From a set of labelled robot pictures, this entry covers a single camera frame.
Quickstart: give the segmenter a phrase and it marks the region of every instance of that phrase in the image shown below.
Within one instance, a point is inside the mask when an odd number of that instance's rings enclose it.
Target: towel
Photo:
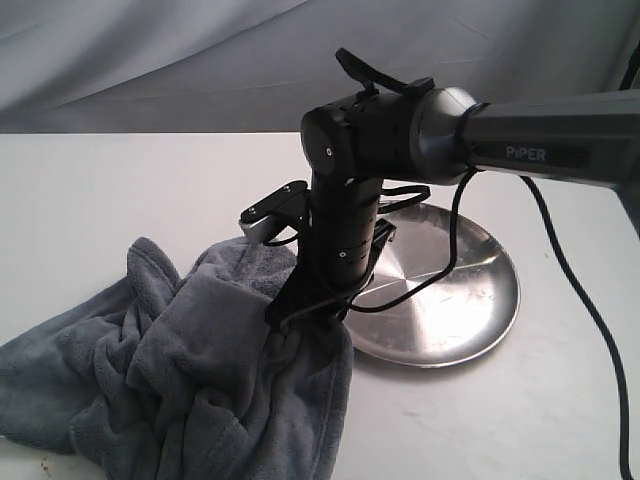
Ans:
[[[0,347],[0,435],[113,480],[329,478],[353,350],[341,324],[264,323],[294,264],[235,239],[181,279],[138,239],[124,279]]]

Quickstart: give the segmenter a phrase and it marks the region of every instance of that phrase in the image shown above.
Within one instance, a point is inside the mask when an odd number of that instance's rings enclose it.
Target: round metal tray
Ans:
[[[449,261],[448,210],[422,203],[385,218],[398,229],[357,305],[386,303]],[[520,299],[515,269],[489,233],[465,217],[458,221],[458,263],[450,275],[385,312],[349,312],[344,323],[357,349],[395,363],[443,367],[476,358],[504,338]]]

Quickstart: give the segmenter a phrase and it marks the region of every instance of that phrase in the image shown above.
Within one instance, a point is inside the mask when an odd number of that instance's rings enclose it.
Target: white table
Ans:
[[[207,246],[240,234],[247,205],[309,173],[294,134],[0,137],[0,343],[120,278],[138,236],[186,272]],[[624,357],[640,475],[640,242],[614,193],[540,184]],[[451,196],[434,188],[432,201],[448,206]],[[334,478],[618,478],[611,362],[531,195],[515,177],[486,173],[461,210],[516,265],[516,325],[489,356],[457,368],[411,370],[358,355]],[[102,475],[80,458],[1,440],[0,478]]]

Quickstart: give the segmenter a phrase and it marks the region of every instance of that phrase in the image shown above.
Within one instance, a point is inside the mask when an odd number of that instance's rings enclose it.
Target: metal plate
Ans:
[[[449,211],[418,204],[385,218],[398,230],[357,305],[386,303],[449,261]],[[443,367],[496,346],[515,320],[519,299],[518,279],[505,250],[483,228],[460,216],[458,263],[449,276],[385,312],[351,311],[344,323],[355,347],[369,355]]]

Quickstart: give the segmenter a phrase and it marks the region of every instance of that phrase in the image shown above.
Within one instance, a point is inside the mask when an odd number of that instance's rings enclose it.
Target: piper logo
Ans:
[[[514,147],[507,145],[507,158],[516,160],[530,160],[532,162],[546,162],[547,152],[544,148]]]

